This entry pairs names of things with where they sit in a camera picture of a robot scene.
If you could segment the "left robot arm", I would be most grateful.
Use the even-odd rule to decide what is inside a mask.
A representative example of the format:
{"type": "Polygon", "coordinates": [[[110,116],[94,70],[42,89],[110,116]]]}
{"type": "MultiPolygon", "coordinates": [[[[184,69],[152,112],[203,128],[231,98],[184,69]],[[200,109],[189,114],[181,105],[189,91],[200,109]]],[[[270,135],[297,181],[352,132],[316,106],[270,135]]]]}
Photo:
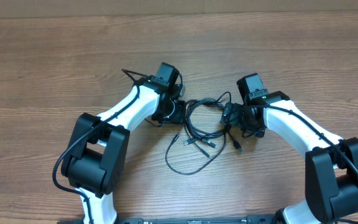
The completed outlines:
{"type": "Polygon", "coordinates": [[[80,196],[84,216],[77,223],[118,223],[113,192],[123,173],[129,136],[147,117],[159,124],[182,124],[185,92],[180,72],[161,63],[155,75],[140,74],[131,92],[96,116],[83,113],[67,149],[53,168],[59,189],[80,196]]]}

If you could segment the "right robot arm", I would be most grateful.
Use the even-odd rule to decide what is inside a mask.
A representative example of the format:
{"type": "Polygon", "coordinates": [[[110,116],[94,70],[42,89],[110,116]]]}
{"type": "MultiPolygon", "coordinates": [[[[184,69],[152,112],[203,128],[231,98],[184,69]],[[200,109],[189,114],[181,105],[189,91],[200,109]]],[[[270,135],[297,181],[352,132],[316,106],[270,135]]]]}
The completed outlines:
{"type": "Polygon", "coordinates": [[[269,92],[259,75],[240,78],[243,102],[227,103],[221,123],[237,126],[243,138],[269,129],[305,161],[305,199],[273,215],[248,216],[248,223],[350,223],[358,213],[358,138],[343,139],[303,114],[281,91],[269,92]]]}

